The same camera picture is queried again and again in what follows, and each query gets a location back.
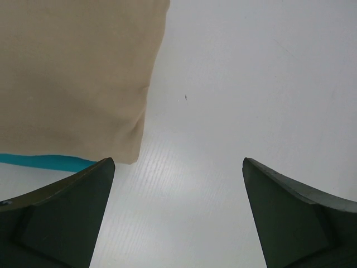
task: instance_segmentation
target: beige cloth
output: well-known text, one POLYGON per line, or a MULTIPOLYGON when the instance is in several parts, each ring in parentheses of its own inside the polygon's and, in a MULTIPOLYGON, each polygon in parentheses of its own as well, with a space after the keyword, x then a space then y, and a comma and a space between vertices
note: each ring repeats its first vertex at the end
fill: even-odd
POLYGON ((169 4, 0 1, 0 152, 135 162, 169 4))

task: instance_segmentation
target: white surface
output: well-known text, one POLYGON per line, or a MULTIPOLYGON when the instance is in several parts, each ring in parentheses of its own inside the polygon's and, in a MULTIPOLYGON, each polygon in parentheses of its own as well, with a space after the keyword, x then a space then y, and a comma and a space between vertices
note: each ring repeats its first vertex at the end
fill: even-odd
MULTIPOLYGON (((357 200, 356 31, 352 0, 172 0, 141 157, 117 166, 91 267, 265 267, 246 156, 357 200)), ((0 175, 3 200, 66 173, 0 175)))

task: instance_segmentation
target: teal cloth edge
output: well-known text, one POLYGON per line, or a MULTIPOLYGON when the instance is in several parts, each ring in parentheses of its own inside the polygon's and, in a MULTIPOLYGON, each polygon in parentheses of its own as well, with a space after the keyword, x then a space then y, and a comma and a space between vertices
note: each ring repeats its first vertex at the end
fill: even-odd
POLYGON ((0 154, 0 162, 39 169, 71 172, 79 172, 95 163, 94 161, 63 155, 23 156, 11 154, 0 154))

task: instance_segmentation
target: blue strip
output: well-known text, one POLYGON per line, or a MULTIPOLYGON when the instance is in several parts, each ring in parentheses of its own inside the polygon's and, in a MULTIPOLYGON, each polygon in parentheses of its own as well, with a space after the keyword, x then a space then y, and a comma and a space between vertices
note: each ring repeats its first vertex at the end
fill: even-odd
POLYGON ((53 169, 62 171, 79 172, 95 162, 72 156, 38 155, 22 156, 0 154, 0 162, 18 166, 29 166, 40 169, 53 169))

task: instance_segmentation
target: cloth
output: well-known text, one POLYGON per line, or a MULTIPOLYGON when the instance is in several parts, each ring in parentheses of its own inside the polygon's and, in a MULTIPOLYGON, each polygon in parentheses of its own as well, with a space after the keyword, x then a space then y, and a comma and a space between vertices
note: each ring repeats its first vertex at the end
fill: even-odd
POLYGON ((135 162, 169 4, 0 1, 0 152, 135 162))

